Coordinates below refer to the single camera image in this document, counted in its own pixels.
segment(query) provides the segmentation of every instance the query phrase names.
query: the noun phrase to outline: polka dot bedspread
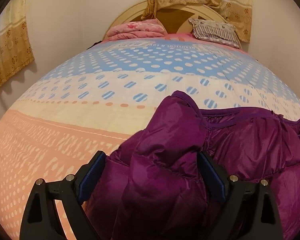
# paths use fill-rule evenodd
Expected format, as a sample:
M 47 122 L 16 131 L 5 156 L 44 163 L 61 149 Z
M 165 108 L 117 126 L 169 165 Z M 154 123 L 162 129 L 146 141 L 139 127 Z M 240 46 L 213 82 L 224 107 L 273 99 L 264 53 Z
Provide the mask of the polka dot bedspread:
M 30 87 L 0 120 L 0 223 L 19 239 L 38 178 L 76 173 L 97 150 L 106 154 L 143 129 L 175 90 L 200 108 L 256 106 L 300 118 L 300 100 L 244 52 L 187 35 L 98 44 Z M 75 239 L 60 201 L 68 239 Z

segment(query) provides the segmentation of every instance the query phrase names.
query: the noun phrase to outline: purple jacket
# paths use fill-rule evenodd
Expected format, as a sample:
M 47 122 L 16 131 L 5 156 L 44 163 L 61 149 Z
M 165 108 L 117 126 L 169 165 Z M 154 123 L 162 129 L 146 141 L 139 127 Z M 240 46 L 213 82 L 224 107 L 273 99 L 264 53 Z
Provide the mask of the purple jacket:
M 166 97 L 148 126 L 108 157 L 86 213 L 103 240 L 197 239 L 220 207 L 197 169 L 197 152 L 241 180 L 267 179 L 285 239 L 300 230 L 300 120 L 256 108 L 201 110 Z

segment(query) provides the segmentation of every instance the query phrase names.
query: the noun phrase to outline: headboard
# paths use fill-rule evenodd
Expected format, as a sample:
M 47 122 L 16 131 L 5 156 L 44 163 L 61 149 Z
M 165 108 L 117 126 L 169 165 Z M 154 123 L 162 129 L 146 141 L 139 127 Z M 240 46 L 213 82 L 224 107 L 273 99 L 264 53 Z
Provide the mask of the headboard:
M 114 20 L 108 30 L 119 24 L 141 21 L 141 15 L 146 9 L 146 6 L 147 1 L 144 1 L 130 7 Z M 168 33 L 190 33 L 192 31 L 192 25 L 188 21 L 189 18 L 226 22 L 220 14 L 206 5 L 174 5 L 159 10 L 157 12 L 157 18 Z

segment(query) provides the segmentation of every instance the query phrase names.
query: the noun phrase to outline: white wall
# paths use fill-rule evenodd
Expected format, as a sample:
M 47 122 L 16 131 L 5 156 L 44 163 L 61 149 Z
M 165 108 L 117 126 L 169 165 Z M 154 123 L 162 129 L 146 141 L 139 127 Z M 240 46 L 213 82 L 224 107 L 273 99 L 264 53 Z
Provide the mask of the white wall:
M 27 0 L 35 63 L 0 88 L 0 118 L 34 82 L 100 41 L 114 19 L 143 0 Z M 300 9 L 293 0 L 253 0 L 245 49 L 300 97 Z

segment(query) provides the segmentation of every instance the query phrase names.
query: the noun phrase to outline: metal screw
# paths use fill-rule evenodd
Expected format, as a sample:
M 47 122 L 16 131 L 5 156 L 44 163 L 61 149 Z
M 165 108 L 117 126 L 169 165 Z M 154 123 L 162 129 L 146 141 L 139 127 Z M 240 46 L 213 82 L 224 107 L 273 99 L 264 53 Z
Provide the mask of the metal screw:
M 231 175 L 231 176 L 229 177 L 229 179 L 230 179 L 231 181 L 233 181 L 233 182 L 238 181 L 238 177 L 237 177 L 236 175 Z
M 266 181 L 265 179 L 262 179 L 260 181 L 260 183 L 263 185 L 263 186 L 267 186 L 268 185 L 268 181 Z
M 67 181 L 71 181 L 73 179 L 74 179 L 74 175 L 73 174 L 69 174 L 69 175 L 66 176 L 66 180 Z
M 37 179 L 35 183 L 37 185 L 41 185 L 43 183 L 43 179 Z

